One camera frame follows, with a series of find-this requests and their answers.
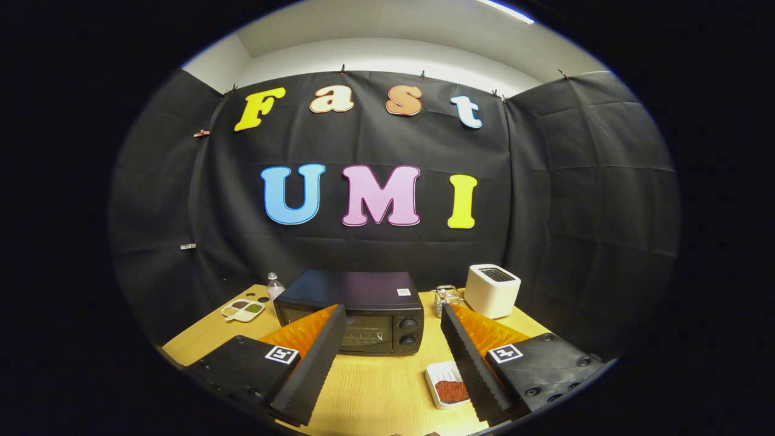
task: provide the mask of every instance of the white label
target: white label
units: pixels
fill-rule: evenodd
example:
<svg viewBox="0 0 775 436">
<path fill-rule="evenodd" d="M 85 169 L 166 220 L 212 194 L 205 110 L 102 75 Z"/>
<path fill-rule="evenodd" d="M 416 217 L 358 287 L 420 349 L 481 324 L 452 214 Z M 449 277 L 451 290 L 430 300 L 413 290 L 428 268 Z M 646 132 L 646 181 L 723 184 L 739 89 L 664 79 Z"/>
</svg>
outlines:
<svg viewBox="0 0 775 436">
<path fill-rule="evenodd" d="M 494 350 L 490 350 L 489 353 L 492 355 L 492 357 L 495 358 L 497 363 L 508 362 L 523 356 L 520 350 L 518 350 L 513 344 L 495 348 Z"/>
<path fill-rule="evenodd" d="M 298 351 L 292 348 L 283 348 L 275 345 L 274 348 L 272 348 L 264 357 L 268 358 L 269 360 L 274 360 L 275 362 L 290 365 L 291 361 L 294 357 L 296 357 L 297 354 Z"/>
</svg>

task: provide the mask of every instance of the white toaster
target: white toaster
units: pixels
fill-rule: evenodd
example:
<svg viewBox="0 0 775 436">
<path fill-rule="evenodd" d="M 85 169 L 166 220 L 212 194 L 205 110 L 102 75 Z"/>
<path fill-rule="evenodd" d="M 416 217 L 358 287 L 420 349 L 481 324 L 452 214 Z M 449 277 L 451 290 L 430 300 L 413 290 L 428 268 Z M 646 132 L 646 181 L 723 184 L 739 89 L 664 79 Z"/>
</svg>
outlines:
<svg viewBox="0 0 775 436">
<path fill-rule="evenodd" d="M 497 265 L 471 265 L 463 299 L 487 318 L 507 317 L 517 301 L 521 283 L 519 277 Z"/>
</svg>

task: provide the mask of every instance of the black curtain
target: black curtain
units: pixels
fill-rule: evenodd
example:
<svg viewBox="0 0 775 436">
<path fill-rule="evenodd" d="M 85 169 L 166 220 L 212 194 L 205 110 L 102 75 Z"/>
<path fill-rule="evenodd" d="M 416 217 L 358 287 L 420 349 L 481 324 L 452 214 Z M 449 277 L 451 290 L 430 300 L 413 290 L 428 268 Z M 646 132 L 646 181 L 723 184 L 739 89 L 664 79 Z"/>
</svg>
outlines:
<svg viewBox="0 0 775 436">
<path fill-rule="evenodd" d="M 508 99 L 514 195 L 504 266 L 517 306 L 570 343 L 620 355 L 677 254 L 677 178 L 656 124 L 613 74 Z"/>
<path fill-rule="evenodd" d="M 314 92 L 329 85 L 349 86 L 355 107 L 311 112 Z M 420 87 L 419 114 L 387 113 L 395 85 Z M 262 123 L 235 132 L 245 98 L 278 87 L 286 95 Z M 458 95 L 479 105 L 480 129 L 461 123 L 450 101 Z M 200 128 L 212 134 L 194 138 Z M 286 202 L 299 207 L 297 170 L 313 163 L 326 168 L 317 215 L 297 226 L 269 219 L 261 171 L 289 167 Z M 342 169 L 353 164 L 369 165 L 381 185 L 398 165 L 420 168 L 420 223 L 375 224 L 369 216 L 365 226 L 344 226 Z M 455 174 L 478 181 L 469 230 L 446 223 Z M 517 306 L 528 315 L 612 357 L 660 299 L 678 236 L 667 147 L 635 96 L 605 72 L 544 84 L 504 104 L 463 85 L 373 71 L 301 74 L 222 97 L 179 71 L 130 134 L 114 190 L 119 280 L 160 343 L 240 286 L 265 283 L 269 271 L 286 285 L 313 268 L 409 271 L 430 290 L 463 286 L 469 265 L 495 263 L 522 279 Z M 195 250 L 181 251 L 191 242 Z"/>
<path fill-rule="evenodd" d="M 191 173 L 221 95 L 178 70 L 129 131 L 113 169 L 108 231 L 122 291 L 149 337 L 164 344 L 222 304 L 202 280 L 188 208 Z"/>
</svg>

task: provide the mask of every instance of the black toaster oven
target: black toaster oven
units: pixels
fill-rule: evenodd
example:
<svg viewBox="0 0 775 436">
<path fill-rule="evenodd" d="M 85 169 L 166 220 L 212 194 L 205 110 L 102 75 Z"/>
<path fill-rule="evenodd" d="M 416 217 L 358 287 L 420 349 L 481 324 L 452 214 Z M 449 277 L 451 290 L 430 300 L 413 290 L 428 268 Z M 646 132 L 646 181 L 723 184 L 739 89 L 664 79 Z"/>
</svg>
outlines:
<svg viewBox="0 0 775 436">
<path fill-rule="evenodd" d="M 281 325 L 333 304 L 345 306 L 340 353 L 410 355 L 420 348 L 424 311 L 408 272 L 307 271 L 274 301 Z"/>
</svg>

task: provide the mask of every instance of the small dish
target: small dish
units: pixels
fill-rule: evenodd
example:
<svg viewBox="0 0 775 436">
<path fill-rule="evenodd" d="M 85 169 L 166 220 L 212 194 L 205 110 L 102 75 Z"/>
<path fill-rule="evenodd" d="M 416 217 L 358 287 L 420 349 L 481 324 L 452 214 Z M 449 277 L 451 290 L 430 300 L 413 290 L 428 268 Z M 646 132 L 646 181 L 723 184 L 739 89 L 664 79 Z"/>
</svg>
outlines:
<svg viewBox="0 0 775 436">
<path fill-rule="evenodd" d="M 457 370 L 455 361 L 432 363 L 428 365 L 425 370 L 425 380 L 428 382 L 428 387 L 431 389 L 431 396 L 437 409 L 452 409 L 454 407 L 462 406 L 465 403 L 469 403 L 471 399 L 458 401 L 457 403 L 444 403 L 439 398 L 439 391 L 436 390 L 436 383 L 446 380 L 447 382 L 463 382 L 463 378 L 460 377 L 460 372 Z"/>
<path fill-rule="evenodd" d="M 252 321 L 259 313 L 264 311 L 264 305 L 249 299 L 235 299 L 228 306 L 221 309 L 221 314 L 226 317 L 226 322 L 238 320 L 244 323 Z"/>
</svg>

